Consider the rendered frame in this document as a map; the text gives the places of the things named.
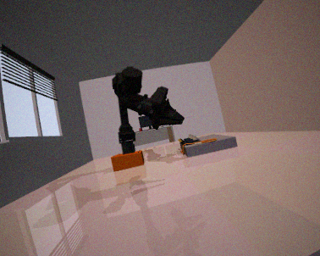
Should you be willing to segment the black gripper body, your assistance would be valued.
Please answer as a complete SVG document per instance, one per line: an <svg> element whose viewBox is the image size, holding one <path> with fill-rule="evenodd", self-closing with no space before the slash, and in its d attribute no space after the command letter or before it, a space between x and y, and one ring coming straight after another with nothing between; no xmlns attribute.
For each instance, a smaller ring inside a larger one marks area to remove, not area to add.
<svg viewBox="0 0 320 256"><path fill-rule="evenodd" d="M150 117L152 120L152 128L158 129L160 122L160 114L163 110L163 107L167 100L164 99L168 94L168 88L160 86L155 91L152 99L150 99L147 94L144 96L140 95L135 104L135 112L138 115L144 114L145 116Z"/></svg>

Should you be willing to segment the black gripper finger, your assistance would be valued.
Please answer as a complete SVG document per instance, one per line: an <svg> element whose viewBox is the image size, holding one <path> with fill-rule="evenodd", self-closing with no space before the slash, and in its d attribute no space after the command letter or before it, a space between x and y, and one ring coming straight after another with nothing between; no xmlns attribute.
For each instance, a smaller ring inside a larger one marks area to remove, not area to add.
<svg viewBox="0 0 320 256"><path fill-rule="evenodd" d="M163 110L160 114L160 119L184 121L185 117L178 113L175 109L173 109L170 106L169 100L167 99L163 107Z"/></svg>
<svg viewBox="0 0 320 256"><path fill-rule="evenodd" d="M181 125L183 121L181 120L166 120L166 119L161 119L159 122L159 126L161 125Z"/></svg>

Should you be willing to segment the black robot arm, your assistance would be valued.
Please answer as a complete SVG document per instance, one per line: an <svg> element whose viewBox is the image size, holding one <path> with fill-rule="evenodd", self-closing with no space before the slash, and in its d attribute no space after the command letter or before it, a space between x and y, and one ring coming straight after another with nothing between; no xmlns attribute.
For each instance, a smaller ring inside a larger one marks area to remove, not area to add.
<svg viewBox="0 0 320 256"><path fill-rule="evenodd" d="M129 124L127 109L135 111L135 104L140 96L138 93L141 92L141 78L142 71L134 69L134 67L127 67L127 69L122 70L122 73L115 73L114 78L112 78L114 93L119 98L121 125L119 127L118 137L123 155L135 152L135 144L133 144L133 142L135 142L135 133Z"/></svg>

